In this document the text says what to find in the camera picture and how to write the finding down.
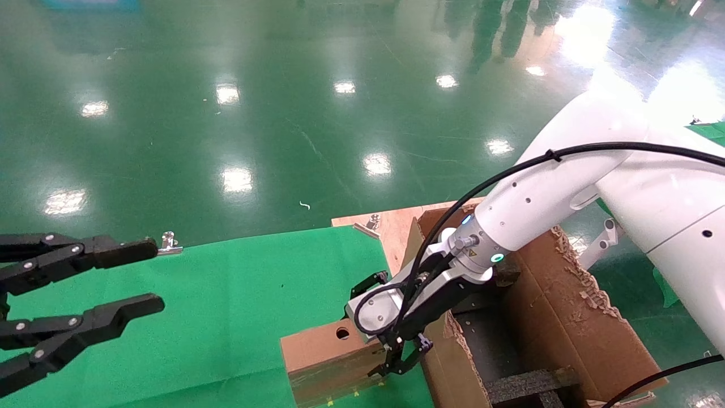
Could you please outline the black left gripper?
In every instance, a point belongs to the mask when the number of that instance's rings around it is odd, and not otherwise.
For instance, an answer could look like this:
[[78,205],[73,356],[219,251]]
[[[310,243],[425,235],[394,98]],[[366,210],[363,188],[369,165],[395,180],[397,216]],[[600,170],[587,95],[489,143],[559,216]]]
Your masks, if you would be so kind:
[[[1,290],[21,295],[91,269],[153,259],[156,242],[119,243],[108,235],[76,239],[60,234],[1,236]],[[1,364],[1,396],[39,382],[65,368],[88,347],[119,338],[127,324],[165,309],[164,300],[143,294],[97,305],[81,314],[7,321],[7,295],[0,296],[3,351],[31,349]]]

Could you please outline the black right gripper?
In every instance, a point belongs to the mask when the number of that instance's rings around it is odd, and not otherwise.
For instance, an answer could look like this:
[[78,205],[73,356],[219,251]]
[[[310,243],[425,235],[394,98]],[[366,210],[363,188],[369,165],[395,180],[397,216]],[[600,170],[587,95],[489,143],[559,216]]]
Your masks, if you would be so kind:
[[[376,285],[384,285],[389,281],[388,271],[379,271],[365,277],[350,291],[350,299],[355,299]],[[384,361],[368,372],[368,377],[386,377],[390,374],[403,375],[419,364],[420,359],[433,348],[433,342],[422,332],[428,324],[438,320],[443,313],[456,307],[469,295],[492,286],[492,275],[478,277],[461,275],[447,278],[439,276],[432,284],[422,291],[415,299],[412,307],[406,312],[404,319],[397,325],[397,339],[392,346],[383,342],[386,352]],[[402,358],[407,341],[413,343],[413,349],[406,358]]]

